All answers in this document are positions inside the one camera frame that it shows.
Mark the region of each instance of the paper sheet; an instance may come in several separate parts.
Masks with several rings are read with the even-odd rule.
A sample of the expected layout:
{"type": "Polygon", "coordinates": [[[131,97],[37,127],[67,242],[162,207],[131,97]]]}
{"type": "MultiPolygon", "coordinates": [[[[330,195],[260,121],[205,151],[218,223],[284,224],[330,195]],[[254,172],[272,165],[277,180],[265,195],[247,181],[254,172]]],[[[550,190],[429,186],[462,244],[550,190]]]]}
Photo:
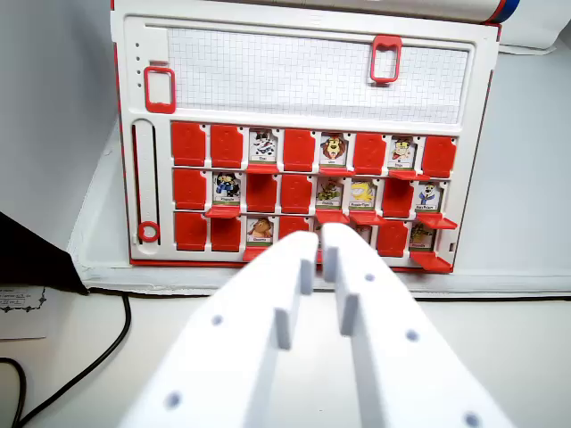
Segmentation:
{"type": "Polygon", "coordinates": [[[51,305],[45,287],[0,288],[0,340],[47,336],[51,305]]]}
{"type": "MultiPolygon", "coordinates": [[[[369,76],[370,44],[204,29],[169,29],[183,108],[454,124],[467,51],[405,46],[389,86],[369,76]]],[[[394,70],[394,52],[376,70],[394,70]]]]}

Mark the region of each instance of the red tab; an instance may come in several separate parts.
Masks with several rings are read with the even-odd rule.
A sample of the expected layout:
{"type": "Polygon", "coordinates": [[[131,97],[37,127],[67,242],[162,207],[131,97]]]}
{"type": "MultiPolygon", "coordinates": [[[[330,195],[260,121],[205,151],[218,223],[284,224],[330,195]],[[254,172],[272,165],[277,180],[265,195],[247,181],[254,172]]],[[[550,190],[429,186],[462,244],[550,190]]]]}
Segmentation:
{"type": "Polygon", "coordinates": [[[440,212],[419,212],[417,220],[433,229],[455,229],[458,227],[452,220],[444,218],[440,212]]]}
{"type": "Polygon", "coordinates": [[[248,211],[274,212],[277,200],[277,181],[269,175],[248,176],[246,203],[248,211]]]}
{"type": "Polygon", "coordinates": [[[315,139],[304,129],[286,129],[284,134],[284,170],[311,172],[315,139]]]}
{"type": "Polygon", "coordinates": [[[213,218],[211,220],[211,244],[213,251],[240,251],[242,222],[237,218],[213,218]]]}
{"type": "Polygon", "coordinates": [[[175,165],[203,167],[206,157],[206,134],[201,125],[192,122],[172,122],[170,125],[172,155],[175,165]]]}
{"type": "Polygon", "coordinates": [[[355,174],[380,176],[385,162],[386,142],[380,134],[358,133],[355,137],[355,174]]]}
{"type": "Polygon", "coordinates": [[[341,210],[315,210],[315,214],[318,217],[318,222],[322,225],[326,223],[349,224],[349,218],[341,210]]]}
{"type": "Polygon", "coordinates": [[[319,174],[329,177],[351,177],[355,175],[353,171],[348,171],[346,168],[331,167],[319,167],[319,174]]]}
{"type": "Polygon", "coordinates": [[[379,217],[374,211],[349,211],[349,218],[358,225],[380,226],[386,223],[382,217],[379,217]]]}
{"type": "Polygon", "coordinates": [[[246,172],[248,174],[277,174],[279,171],[273,163],[251,163],[246,172]]]}
{"type": "Polygon", "coordinates": [[[402,257],[409,229],[402,221],[388,220],[378,228],[377,251],[384,257],[402,257]]]}
{"type": "Polygon", "coordinates": [[[204,210],[206,177],[198,169],[174,168],[172,180],[177,210],[204,210]]]}
{"type": "Polygon", "coordinates": [[[244,251],[243,261],[252,261],[260,254],[262,254],[269,247],[246,247],[244,251]]]}
{"type": "Polygon", "coordinates": [[[302,230],[310,231],[310,225],[303,217],[283,216],[279,218],[279,239],[284,239],[289,234],[302,230]]]}
{"type": "Polygon", "coordinates": [[[430,177],[449,178],[454,165],[456,145],[451,136],[428,136],[422,158],[422,171],[430,177]]]}
{"type": "Polygon", "coordinates": [[[180,251],[204,251],[206,219],[198,212],[175,212],[175,242],[180,251]]]}
{"type": "Polygon", "coordinates": [[[206,213],[208,218],[235,218],[240,215],[238,205],[212,205],[206,213]]]}
{"type": "Polygon", "coordinates": [[[414,188],[408,181],[387,178],[383,191],[383,217],[407,218],[413,193],[414,188]]]}
{"type": "Polygon", "coordinates": [[[391,169],[389,171],[389,177],[398,178],[399,180],[404,180],[404,181],[430,179],[430,176],[427,176],[426,174],[417,174],[417,171],[410,171],[410,170],[403,171],[401,169],[391,169]]]}
{"type": "Polygon", "coordinates": [[[288,214],[308,214],[311,204],[311,181],[307,176],[285,174],[282,176],[281,206],[288,214]]]}
{"type": "Polygon", "coordinates": [[[452,265],[446,260],[437,257],[435,252],[411,251],[410,258],[429,272],[449,274],[452,271],[452,265]]]}
{"type": "Polygon", "coordinates": [[[214,168],[241,168],[244,136],[233,125],[211,126],[211,157],[214,168]]]}

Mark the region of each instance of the white wall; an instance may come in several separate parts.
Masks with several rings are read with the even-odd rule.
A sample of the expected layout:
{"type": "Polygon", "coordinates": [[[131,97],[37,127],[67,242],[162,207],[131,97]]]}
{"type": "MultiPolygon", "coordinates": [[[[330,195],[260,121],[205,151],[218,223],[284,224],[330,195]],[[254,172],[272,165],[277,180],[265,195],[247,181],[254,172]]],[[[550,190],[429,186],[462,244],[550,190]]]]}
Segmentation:
{"type": "Polygon", "coordinates": [[[0,210],[65,248],[117,114],[108,0],[0,0],[0,210]]]}

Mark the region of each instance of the screw hole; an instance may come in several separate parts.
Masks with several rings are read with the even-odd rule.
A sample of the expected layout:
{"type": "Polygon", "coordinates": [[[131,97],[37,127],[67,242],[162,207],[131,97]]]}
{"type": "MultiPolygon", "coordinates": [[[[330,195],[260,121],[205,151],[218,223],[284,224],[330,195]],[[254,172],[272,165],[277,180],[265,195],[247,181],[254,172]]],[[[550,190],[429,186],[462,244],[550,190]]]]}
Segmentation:
{"type": "Polygon", "coordinates": [[[212,325],[220,325],[222,324],[223,318],[222,315],[215,315],[212,317],[212,325]]]}
{"type": "Polygon", "coordinates": [[[414,330],[409,330],[407,332],[407,339],[409,339],[411,342],[417,342],[418,341],[418,333],[415,332],[414,330]]]}
{"type": "Polygon", "coordinates": [[[180,401],[181,401],[180,393],[171,392],[167,396],[167,399],[165,400],[164,404],[167,408],[175,408],[180,404],[180,401]]]}
{"type": "Polygon", "coordinates": [[[467,426],[480,426],[478,416],[474,415],[473,413],[468,413],[464,420],[466,421],[467,426]]]}

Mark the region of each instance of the white plastic board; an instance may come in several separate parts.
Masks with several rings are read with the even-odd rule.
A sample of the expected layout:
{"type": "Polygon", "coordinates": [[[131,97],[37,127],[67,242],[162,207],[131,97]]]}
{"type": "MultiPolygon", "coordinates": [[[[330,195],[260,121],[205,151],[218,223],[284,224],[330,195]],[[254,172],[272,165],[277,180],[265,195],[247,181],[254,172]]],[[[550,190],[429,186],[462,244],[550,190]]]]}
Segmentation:
{"type": "MultiPolygon", "coordinates": [[[[405,46],[399,78],[371,85],[370,44],[169,29],[177,104],[201,110],[454,124],[468,51],[405,46]]],[[[395,53],[377,54],[379,76],[395,53]]]]}

